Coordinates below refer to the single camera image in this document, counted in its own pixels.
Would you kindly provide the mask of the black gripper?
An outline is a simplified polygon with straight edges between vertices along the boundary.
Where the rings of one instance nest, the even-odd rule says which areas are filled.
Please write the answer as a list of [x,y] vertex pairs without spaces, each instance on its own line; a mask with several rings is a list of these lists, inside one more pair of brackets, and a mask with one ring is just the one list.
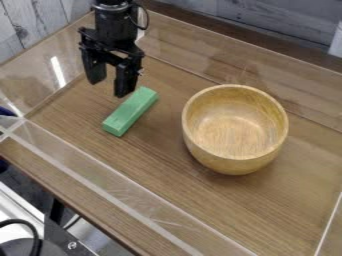
[[107,77],[106,65],[116,67],[115,96],[123,98],[135,91],[142,68],[143,50],[136,45],[139,24],[138,2],[96,2],[95,27],[79,28],[80,51],[88,82],[95,85]]

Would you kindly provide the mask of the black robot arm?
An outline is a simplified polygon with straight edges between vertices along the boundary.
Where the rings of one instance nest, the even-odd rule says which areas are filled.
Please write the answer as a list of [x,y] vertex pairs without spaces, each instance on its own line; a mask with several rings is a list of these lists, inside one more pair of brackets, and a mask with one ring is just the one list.
[[92,85],[107,78],[107,65],[116,68],[114,95],[123,98],[136,87],[144,52],[138,47],[135,0],[95,0],[95,28],[80,27],[82,60]]

